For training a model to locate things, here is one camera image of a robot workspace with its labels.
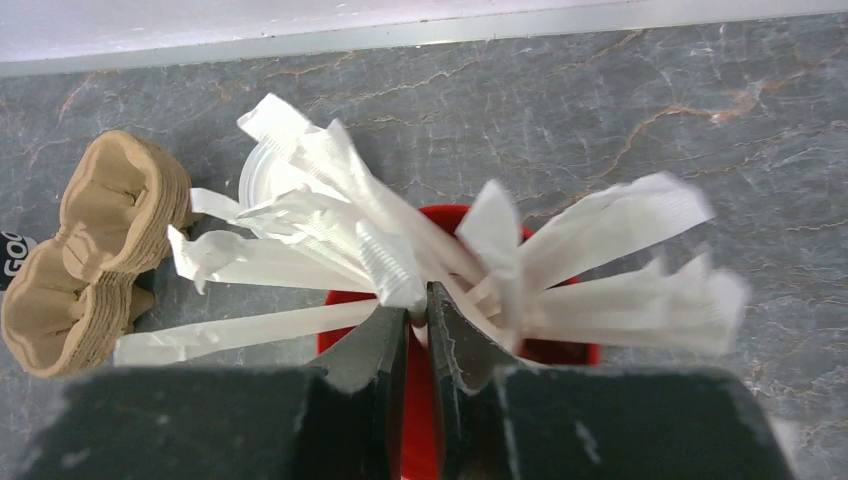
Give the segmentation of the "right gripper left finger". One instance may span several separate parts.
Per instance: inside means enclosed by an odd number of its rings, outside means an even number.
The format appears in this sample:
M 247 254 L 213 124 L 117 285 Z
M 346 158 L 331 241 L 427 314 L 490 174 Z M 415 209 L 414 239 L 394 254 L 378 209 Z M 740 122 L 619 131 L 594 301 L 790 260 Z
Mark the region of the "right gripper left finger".
M 121 368 L 68 386 L 20 479 L 396 479 L 408 343 L 380 307 L 299 367 Z

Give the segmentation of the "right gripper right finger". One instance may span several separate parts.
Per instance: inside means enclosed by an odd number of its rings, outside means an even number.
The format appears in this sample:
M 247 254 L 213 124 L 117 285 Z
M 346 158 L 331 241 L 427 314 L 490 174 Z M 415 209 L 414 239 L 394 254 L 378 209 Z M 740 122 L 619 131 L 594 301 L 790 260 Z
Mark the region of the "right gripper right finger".
M 449 308 L 428 287 L 428 333 Z M 791 479 L 758 401 L 716 368 L 499 365 L 462 391 L 444 479 Z

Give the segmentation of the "red straw holder cup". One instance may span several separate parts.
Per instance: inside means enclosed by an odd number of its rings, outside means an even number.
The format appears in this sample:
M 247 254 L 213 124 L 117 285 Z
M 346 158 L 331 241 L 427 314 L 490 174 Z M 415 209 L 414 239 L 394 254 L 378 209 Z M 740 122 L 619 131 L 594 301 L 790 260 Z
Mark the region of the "red straw holder cup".
M 462 403 L 464 389 L 486 384 L 499 365 L 530 360 L 543 365 L 597 365 L 596 344 L 529 340 L 514 355 L 451 307 L 431 326 L 431 346 L 411 340 L 401 439 L 403 479 L 439 479 L 450 456 L 450 441 L 459 438 L 459 415 L 448 406 Z

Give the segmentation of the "stack of white lids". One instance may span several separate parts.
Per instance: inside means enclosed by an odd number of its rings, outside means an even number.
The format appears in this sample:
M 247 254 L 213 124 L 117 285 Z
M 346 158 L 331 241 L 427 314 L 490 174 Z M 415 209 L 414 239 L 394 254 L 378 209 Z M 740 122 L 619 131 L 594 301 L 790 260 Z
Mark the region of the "stack of white lids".
M 306 185 L 306 173 L 290 164 L 299 147 L 297 141 L 259 142 L 248 154 L 239 177 L 239 203 L 251 208 Z

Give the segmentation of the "cardboard cup carrier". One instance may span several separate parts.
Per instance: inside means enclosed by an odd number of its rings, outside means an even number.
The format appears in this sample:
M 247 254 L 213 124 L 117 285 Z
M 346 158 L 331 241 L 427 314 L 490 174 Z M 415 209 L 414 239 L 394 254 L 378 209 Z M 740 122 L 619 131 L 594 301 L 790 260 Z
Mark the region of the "cardboard cup carrier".
M 137 278 L 170 256 L 169 227 L 198 220 L 187 171 L 161 146 L 112 130 L 86 149 L 62 196 L 59 228 L 23 262 L 2 302 L 1 334 L 27 373 L 49 378 L 106 360 L 152 308 Z

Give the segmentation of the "stack of paper cups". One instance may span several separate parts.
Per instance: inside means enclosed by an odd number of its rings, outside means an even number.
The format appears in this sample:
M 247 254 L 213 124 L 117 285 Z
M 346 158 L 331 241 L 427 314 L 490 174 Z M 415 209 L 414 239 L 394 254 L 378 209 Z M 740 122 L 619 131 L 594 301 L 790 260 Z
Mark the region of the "stack of paper cups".
M 1 232 L 1 291 L 6 291 L 20 272 L 29 254 L 37 246 L 30 237 L 17 233 Z

